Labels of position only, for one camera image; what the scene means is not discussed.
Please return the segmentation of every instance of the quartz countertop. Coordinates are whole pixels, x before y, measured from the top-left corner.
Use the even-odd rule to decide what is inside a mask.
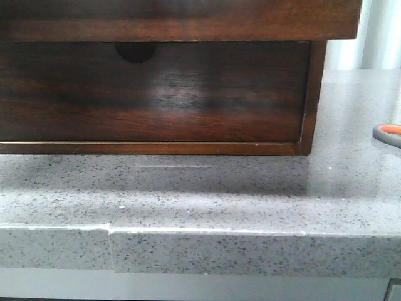
[[[401,277],[401,71],[326,71],[312,154],[0,156],[0,267]]]

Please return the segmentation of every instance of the wooden cabinet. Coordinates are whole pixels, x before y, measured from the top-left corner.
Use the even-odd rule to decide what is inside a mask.
[[[0,152],[306,155],[326,40],[359,9],[2,0]]]

